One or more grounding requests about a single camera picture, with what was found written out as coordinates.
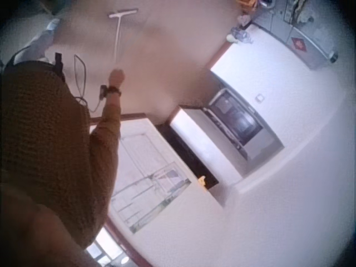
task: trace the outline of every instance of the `ceiling light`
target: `ceiling light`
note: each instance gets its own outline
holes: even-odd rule
[[[124,258],[121,260],[121,264],[127,263],[129,259],[130,259],[129,257],[124,257]]]

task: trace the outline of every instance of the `oven door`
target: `oven door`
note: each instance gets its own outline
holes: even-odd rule
[[[209,109],[229,129],[239,143],[246,145],[262,126],[229,90],[222,89],[210,102]]]

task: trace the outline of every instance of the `oven window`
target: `oven window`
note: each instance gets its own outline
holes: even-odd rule
[[[224,92],[210,106],[211,111],[225,124],[244,146],[262,126],[228,92]]]

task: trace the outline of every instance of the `cable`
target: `cable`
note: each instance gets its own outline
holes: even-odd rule
[[[83,86],[83,92],[80,91],[79,89],[79,84],[78,84],[78,77],[77,77],[77,60],[79,60],[82,64],[83,64],[83,67],[84,67],[84,86]],[[88,102],[84,99],[84,96],[85,96],[85,88],[86,88],[86,83],[87,83],[87,68],[86,68],[86,65],[84,63],[84,61],[78,56],[78,55],[74,55],[74,60],[73,60],[73,64],[74,64],[74,76],[75,76],[75,79],[76,79],[76,85],[77,85],[77,89],[78,89],[78,92],[79,92],[79,96],[76,96],[75,99],[78,100],[78,102],[83,105],[82,101],[85,103],[85,106],[88,108],[88,110],[91,112],[91,113],[94,113],[96,112],[96,110],[98,109],[99,105],[100,105],[100,102],[101,100],[99,99],[98,101],[98,104],[96,105],[95,109],[94,110],[91,110],[89,108],[89,105],[88,105]]]

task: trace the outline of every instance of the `watch strap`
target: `watch strap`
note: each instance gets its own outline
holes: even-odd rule
[[[108,93],[117,93],[119,96],[121,96],[121,91],[120,91],[120,89],[116,88],[115,86],[109,86],[109,87],[106,89],[105,97],[107,96]]]

